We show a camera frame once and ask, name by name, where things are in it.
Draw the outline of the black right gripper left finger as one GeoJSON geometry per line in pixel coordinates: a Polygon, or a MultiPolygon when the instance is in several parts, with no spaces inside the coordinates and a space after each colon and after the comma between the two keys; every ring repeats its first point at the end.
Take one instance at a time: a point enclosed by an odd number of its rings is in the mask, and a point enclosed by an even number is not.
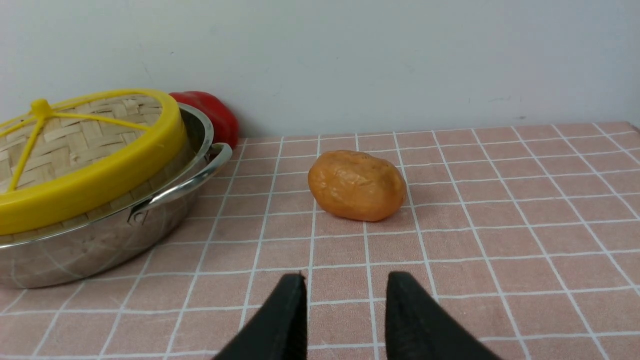
{"type": "Polygon", "coordinates": [[[214,359],[306,360],[307,335],[306,278],[301,273],[286,273],[214,359]]]}

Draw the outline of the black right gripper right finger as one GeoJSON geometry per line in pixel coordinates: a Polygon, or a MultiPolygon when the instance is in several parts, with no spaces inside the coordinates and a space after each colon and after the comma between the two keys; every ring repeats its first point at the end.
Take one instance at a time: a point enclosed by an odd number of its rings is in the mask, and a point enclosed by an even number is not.
{"type": "Polygon", "coordinates": [[[385,351],[389,360],[498,360],[406,271],[388,274],[385,351]]]}

